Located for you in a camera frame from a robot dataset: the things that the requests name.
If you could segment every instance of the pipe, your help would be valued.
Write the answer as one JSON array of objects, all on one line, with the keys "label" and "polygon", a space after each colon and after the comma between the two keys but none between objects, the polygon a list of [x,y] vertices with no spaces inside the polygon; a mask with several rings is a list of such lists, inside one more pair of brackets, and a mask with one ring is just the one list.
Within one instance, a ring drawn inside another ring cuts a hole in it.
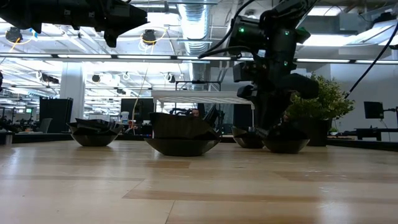
[{"label": "pipe", "polygon": [[[179,4],[177,8],[181,15],[183,38],[192,40],[207,38],[210,7],[201,4]],[[206,42],[185,42],[184,45],[188,55],[200,55],[208,50]],[[207,81],[208,66],[204,63],[190,63],[191,80]],[[203,86],[192,85],[192,88],[201,90]]]}]

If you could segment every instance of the wooden table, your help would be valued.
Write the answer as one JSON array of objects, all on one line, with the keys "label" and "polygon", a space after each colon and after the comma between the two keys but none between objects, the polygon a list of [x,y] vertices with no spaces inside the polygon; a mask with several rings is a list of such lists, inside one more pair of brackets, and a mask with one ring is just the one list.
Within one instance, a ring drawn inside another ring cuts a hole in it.
[{"label": "wooden table", "polygon": [[398,223],[398,154],[221,143],[165,157],[143,141],[0,147],[1,223]]}]

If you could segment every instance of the green plant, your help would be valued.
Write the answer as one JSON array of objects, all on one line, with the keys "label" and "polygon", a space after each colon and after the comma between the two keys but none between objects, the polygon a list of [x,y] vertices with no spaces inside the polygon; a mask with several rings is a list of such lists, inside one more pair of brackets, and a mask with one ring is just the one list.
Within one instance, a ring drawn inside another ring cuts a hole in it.
[{"label": "green plant", "polygon": [[327,80],[314,73],[311,75],[311,79],[319,83],[318,98],[304,100],[296,94],[292,95],[292,104],[286,111],[290,119],[340,118],[354,109],[354,101],[344,99],[345,92],[340,90],[337,82]]},{"label": "green plant", "polygon": [[337,130],[337,128],[335,128],[335,127],[331,127],[330,130],[329,130],[329,132],[338,132],[338,130]]}]

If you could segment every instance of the person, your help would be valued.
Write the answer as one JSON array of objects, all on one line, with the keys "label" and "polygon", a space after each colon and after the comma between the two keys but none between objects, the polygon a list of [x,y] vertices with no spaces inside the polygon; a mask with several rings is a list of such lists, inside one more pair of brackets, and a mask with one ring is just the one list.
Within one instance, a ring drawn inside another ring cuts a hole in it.
[{"label": "person", "polygon": [[198,109],[192,109],[191,112],[192,116],[200,117],[200,113]]}]

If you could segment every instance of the ventilation duct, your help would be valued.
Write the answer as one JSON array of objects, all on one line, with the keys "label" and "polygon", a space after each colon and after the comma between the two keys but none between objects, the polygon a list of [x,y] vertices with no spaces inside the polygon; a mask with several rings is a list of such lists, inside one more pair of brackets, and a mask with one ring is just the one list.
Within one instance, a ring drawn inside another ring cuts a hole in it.
[{"label": "ventilation duct", "polygon": [[[201,4],[179,4],[181,28],[184,39],[202,40],[207,38],[210,7]],[[200,41],[185,42],[185,49],[189,55],[200,55],[207,51],[208,44]],[[206,72],[208,64],[190,63],[191,80],[208,81]],[[201,90],[203,85],[192,85],[194,90]]]}]

